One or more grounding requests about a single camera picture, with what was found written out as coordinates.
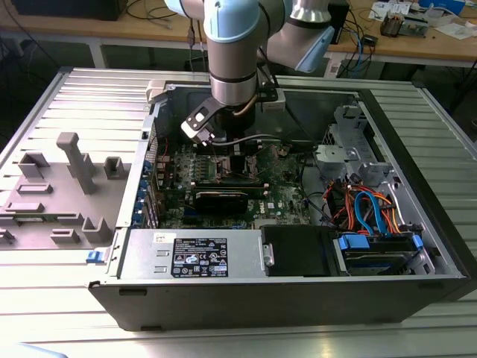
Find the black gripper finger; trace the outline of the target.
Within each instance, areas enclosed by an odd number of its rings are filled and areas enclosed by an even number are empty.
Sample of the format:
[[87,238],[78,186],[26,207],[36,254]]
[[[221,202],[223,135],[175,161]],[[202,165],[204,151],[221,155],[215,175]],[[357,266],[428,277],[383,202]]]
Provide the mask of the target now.
[[245,168],[244,144],[239,143],[239,144],[230,146],[229,156],[230,156],[230,169],[232,173],[236,175],[242,174]]

